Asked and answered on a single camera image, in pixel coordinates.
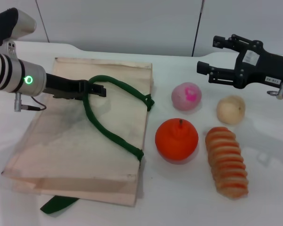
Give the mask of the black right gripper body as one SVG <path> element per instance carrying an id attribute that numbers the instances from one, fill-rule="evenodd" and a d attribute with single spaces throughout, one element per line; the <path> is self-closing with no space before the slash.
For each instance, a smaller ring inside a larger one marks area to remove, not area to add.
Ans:
<path id="1" fill-rule="evenodd" d="M 234 87 L 243 89 L 251 83 L 280 88 L 283 83 L 283 56 L 264 50 L 263 42 L 234 41 L 238 57 L 234 66 Z"/>

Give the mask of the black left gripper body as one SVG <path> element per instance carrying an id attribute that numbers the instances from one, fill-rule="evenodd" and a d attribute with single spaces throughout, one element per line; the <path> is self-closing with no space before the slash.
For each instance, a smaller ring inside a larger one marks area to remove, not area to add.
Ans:
<path id="1" fill-rule="evenodd" d="M 70 80 L 46 74 L 46 94 L 51 94 L 54 98 L 81 100 L 86 93 L 86 80 Z"/>

